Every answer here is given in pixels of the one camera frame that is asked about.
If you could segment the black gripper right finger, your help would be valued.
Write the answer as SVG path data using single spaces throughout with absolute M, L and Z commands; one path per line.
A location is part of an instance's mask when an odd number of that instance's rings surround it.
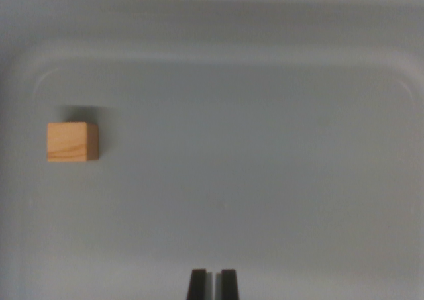
M 215 300 L 239 300 L 237 271 L 223 269 L 215 275 Z

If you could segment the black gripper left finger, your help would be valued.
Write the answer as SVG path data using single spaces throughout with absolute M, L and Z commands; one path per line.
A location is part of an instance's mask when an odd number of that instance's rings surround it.
M 187 291 L 187 300 L 212 300 L 213 274 L 206 269 L 193 269 Z

